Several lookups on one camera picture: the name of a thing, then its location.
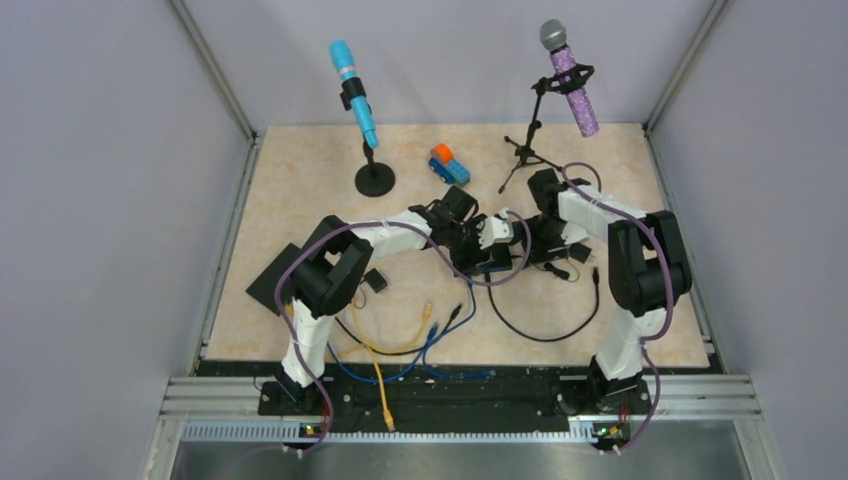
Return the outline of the small black ribbed network switch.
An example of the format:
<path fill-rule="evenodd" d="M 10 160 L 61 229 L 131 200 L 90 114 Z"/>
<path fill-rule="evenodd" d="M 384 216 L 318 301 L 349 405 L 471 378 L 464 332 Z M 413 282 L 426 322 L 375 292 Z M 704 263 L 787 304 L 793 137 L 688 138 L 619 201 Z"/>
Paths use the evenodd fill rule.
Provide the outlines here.
<path fill-rule="evenodd" d="M 508 245 L 497 244 L 484 251 L 474 261 L 472 272 L 475 275 L 510 271 L 513 268 L 513 257 Z"/>

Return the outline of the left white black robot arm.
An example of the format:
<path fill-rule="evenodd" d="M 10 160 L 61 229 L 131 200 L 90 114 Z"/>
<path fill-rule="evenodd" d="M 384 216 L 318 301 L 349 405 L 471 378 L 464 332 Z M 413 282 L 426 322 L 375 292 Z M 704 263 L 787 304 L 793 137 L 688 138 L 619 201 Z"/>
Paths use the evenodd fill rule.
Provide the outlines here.
<path fill-rule="evenodd" d="M 482 274 L 493 253 L 508 247 L 515 213 L 477 212 L 478 202 L 457 187 L 428 205 L 413 205 L 381 220 L 346 223 L 325 217 L 305 245 L 290 244 L 273 299 L 290 332 L 287 351 L 274 377 L 283 401 L 297 413 L 319 404 L 317 380 L 335 316 L 353 299 L 370 264 L 412 251 L 433 250 L 469 283 Z"/>

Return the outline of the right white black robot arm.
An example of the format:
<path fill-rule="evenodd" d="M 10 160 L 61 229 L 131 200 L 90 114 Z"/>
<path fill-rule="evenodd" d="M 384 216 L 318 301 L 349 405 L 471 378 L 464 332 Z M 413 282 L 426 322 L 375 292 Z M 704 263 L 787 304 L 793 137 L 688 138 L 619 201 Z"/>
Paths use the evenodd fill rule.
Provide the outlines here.
<path fill-rule="evenodd" d="M 528 187 L 539 210 L 520 237 L 531 265 L 566 256 L 588 238 L 607 247 L 608 285 L 616 303 L 613 324 L 592 357 L 585 394 L 600 412 L 612 412 L 641 377 L 642 350 L 670 329 L 678 299 L 692 273 L 675 215 L 628 207 L 582 179 L 560 180 L 554 169 L 535 172 Z"/>

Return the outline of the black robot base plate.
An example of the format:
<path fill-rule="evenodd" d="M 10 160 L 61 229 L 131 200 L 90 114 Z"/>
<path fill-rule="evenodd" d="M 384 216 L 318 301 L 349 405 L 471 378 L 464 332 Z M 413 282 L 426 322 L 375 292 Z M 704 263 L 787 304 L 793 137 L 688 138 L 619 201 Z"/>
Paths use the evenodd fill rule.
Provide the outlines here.
<path fill-rule="evenodd" d="M 452 366 L 428 371 L 422 366 L 386 366 L 384 387 L 365 364 L 330 363 L 324 388 L 308 387 L 299 400 L 283 392 L 272 362 L 203 361 L 200 377 L 254 380 L 261 416 L 334 415 L 334 433 L 384 433 L 387 406 L 399 433 L 513 434 L 564 432 L 579 415 L 599 415 L 610 425 L 626 426 L 648 412 L 651 395 L 640 377 L 635 388 L 610 397 L 585 394 L 589 367 L 491 366 L 475 370 Z"/>

